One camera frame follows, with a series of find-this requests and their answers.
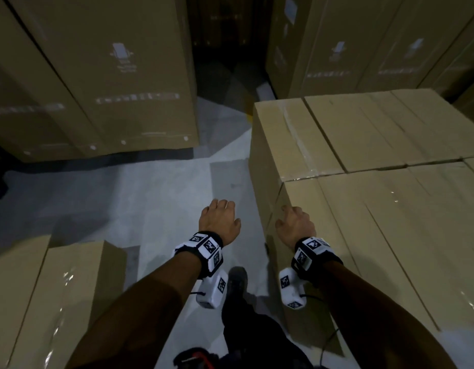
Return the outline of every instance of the person's left hand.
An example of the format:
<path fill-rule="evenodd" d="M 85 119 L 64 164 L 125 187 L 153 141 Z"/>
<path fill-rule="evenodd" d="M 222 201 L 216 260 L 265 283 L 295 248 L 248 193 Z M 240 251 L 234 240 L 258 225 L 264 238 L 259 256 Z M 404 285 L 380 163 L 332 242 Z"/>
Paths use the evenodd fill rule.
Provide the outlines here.
<path fill-rule="evenodd" d="M 224 247 L 235 241 L 240 234 L 240 227 L 240 219 L 235 220 L 235 202 L 225 199 L 212 200 L 209 207 L 203 208 L 199 218 L 199 230 L 218 234 Z"/>

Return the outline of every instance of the human hand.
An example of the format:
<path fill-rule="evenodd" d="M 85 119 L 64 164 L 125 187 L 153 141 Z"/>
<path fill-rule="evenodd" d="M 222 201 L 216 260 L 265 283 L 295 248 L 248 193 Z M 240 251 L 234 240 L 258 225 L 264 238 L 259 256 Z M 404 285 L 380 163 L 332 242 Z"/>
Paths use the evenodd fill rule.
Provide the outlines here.
<path fill-rule="evenodd" d="M 208 230 L 218 234 L 224 247 L 237 238 L 240 227 L 240 219 L 235 220 L 235 202 L 228 202 L 225 199 L 212 200 L 209 207 L 203 208 L 199 218 L 199 230 Z"/>
<path fill-rule="evenodd" d="M 300 207 L 283 206 L 284 220 L 278 219 L 275 223 L 276 232 L 281 242 L 295 252 L 295 245 L 301 238 L 315 237 L 316 228 L 310 221 L 308 213 Z"/>

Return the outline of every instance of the person's left arm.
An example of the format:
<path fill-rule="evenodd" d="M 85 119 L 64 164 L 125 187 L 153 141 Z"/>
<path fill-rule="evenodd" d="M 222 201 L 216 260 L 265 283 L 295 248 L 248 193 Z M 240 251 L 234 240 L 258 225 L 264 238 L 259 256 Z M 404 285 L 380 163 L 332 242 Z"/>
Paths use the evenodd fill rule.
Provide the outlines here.
<path fill-rule="evenodd" d="M 213 200 L 199 231 L 216 233 L 223 246 L 233 242 L 240 233 L 235 203 Z M 181 252 L 134 284 L 86 332 L 66 369 L 153 369 L 200 272 L 199 258 Z"/>

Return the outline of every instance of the person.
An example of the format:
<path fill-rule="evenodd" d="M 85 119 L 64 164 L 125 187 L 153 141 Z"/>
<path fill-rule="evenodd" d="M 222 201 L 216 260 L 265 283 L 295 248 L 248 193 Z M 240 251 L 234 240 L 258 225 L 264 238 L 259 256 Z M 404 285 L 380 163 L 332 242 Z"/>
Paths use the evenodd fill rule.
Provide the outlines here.
<path fill-rule="evenodd" d="M 293 252 L 298 248 L 294 259 L 300 260 L 299 253 L 306 252 L 303 243 L 317 235 L 315 226 L 300 207 L 286 206 L 283 210 L 284 219 L 276 222 L 277 235 Z M 225 247 L 236 239 L 240 228 L 240 219 L 235 219 L 235 203 L 215 199 L 203 209 L 198 233 L 211 236 L 219 246 Z M 320 289 L 360 367 L 456 368 L 415 317 L 346 269 L 332 249 L 323 254 L 326 256 L 321 258 L 308 252 L 313 262 L 307 274 L 304 273 L 306 266 L 295 268 L 301 277 L 309 278 Z M 194 252 L 180 250 L 124 292 L 93 323 L 66 369 L 153 369 L 205 267 L 208 265 Z M 246 303 L 243 298 L 246 286 L 245 270 L 233 268 L 228 275 L 227 296 L 221 312 L 229 354 L 217 359 L 211 354 L 199 356 L 198 351 L 197 355 L 190 355 L 192 359 L 200 359 L 198 367 L 313 367 L 306 355 L 287 339 L 277 322 L 255 313 Z M 190 367 L 190 364 L 191 360 L 182 361 L 182 367 Z"/>

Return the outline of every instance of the forearm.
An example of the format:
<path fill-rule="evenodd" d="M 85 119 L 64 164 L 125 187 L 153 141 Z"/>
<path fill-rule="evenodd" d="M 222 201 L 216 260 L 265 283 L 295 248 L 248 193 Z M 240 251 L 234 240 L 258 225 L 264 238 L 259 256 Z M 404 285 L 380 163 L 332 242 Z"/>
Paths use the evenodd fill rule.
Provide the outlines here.
<path fill-rule="evenodd" d="M 324 263 L 315 281 L 361 367 L 455 368 L 415 317 L 340 263 Z"/>
<path fill-rule="evenodd" d="M 152 369 L 201 270 L 200 260 L 182 252 L 133 285 L 81 339 L 66 369 L 122 366 Z"/>

